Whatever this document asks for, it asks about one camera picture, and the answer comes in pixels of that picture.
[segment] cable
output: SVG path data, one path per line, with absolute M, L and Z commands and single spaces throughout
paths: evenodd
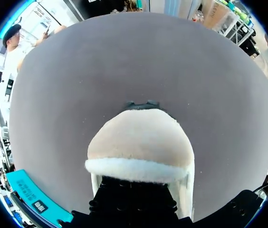
M 256 193 L 257 191 L 262 190 L 263 188 L 266 188 L 266 187 L 268 187 L 268 183 L 263 184 L 262 186 L 260 186 L 257 189 L 255 189 L 253 192 Z

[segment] white t-shirt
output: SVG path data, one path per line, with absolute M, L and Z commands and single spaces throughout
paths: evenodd
M 32 43 L 29 41 L 22 41 L 18 46 L 7 53 L 4 63 L 5 80 L 15 80 L 18 75 L 18 63 L 33 49 Z

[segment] man's black cap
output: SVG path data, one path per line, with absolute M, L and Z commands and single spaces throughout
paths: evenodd
M 7 48 L 7 44 L 6 42 L 12 37 L 14 36 L 19 30 L 21 29 L 21 25 L 16 24 L 12 27 L 9 28 L 9 30 L 7 30 L 7 32 L 5 33 L 4 37 L 3 37 L 3 45 L 5 48 Z

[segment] cardboard box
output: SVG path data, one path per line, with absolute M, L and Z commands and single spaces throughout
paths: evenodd
M 203 25 L 212 29 L 230 12 L 230 9 L 216 0 L 204 0 L 201 11 L 204 14 Z

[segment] gray fabric backdrop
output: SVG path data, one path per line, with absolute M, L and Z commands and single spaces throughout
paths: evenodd
M 160 101 L 187 133 L 195 220 L 268 171 L 268 80 L 235 44 L 191 21 L 120 13 L 75 24 L 27 55 L 14 86 L 16 168 L 69 211 L 88 213 L 88 144 L 128 100 Z

